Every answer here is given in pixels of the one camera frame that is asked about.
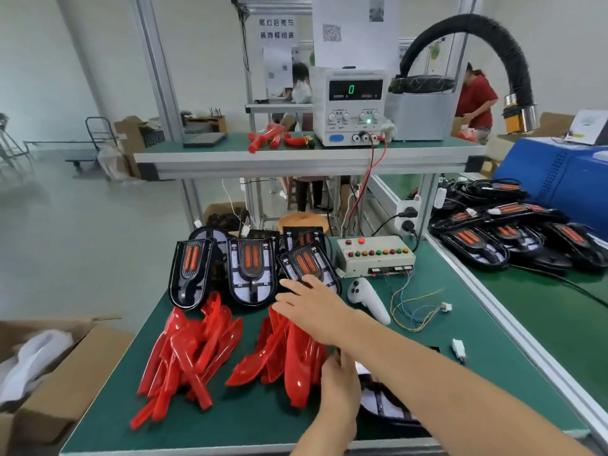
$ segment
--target person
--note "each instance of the person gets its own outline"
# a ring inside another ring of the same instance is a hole
[[[294,62],[292,65],[292,76],[294,87],[291,91],[287,88],[285,96],[291,97],[295,104],[309,104],[313,99],[313,91],[310,88],[310,76],[308,66],[302,62]],[[273,119],[278,120],[278,115],[273,115]],[[280,124],[285,128],[285,131],[294,131],[296,124],[300,124],[302,131],[313,130],[313,114],[284,114],[280,119]],[[286,177],[279,177],[282,191],[281,197],[287,199],[289,192],[288,180]],[[313,208],[323,209],[321,202],[323,199],[323,177],[302,177],[295,181],[295,202],[299,212],[306,211],[308,199],[308,186],[313,185]]]
[[[319,413],[293,456],[337,456],[356,435],[361,386],[354,360],[383,383],[451,456],[592,456],[574,438],[471,370],[353,309],[312,275],[281,280],[273,308],[334,345]]]
[[[498,102],[498,95],[481,70],[473,70],[469,62],[466,65],[465,81],[460,92],[456,116],[463,117],[463,124],[477,130],[477,142],[488,143],[492,130],[492,112],[490,108]]]

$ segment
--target digital display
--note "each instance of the digital display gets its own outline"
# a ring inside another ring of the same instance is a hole
[[[382,99],[381,79],[332,80],[330,101],[376,101]]]

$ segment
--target fume extractor nozzle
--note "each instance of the fume extractor nozzle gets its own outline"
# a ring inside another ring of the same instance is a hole
[[[407,77],[407,74],[422,50],[433,41],[452,33],[470,33],[480,37],[492,47],[505,65],[511,89],[510,94],[505,98],[505,110],[502,114],[506,122],[506,131],[511,134],[535,130],[537,128],[536,105],[532,96],[526,58],[509,31],[486,16],[458,14],[437,22],[423,31],[403,56],[399,67],[400,75],[396,77],[395,87],[398,87],[397,83],[400,81],[407,81],[409,86],[409,78],[414,77]]]

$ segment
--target white controller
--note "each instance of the white controller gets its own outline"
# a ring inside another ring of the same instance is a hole
[[[351,304],[363,304],[376,320],[383,325],[390,325],[389,312],[378,297],[378,294],[365,278],[357,278],[348,287],[348,301]]]

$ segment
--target red shirt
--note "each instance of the red shirt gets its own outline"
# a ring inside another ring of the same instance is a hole
[[[464,114],[471,114],[488,101],[498,99],[496,92],[490,86],[490,82],[483,75],[478,75],[473,83],[462,85],[456,116],[462,117]],[[492,127],[492,112],[487,110],[469,123],[470,128]]]

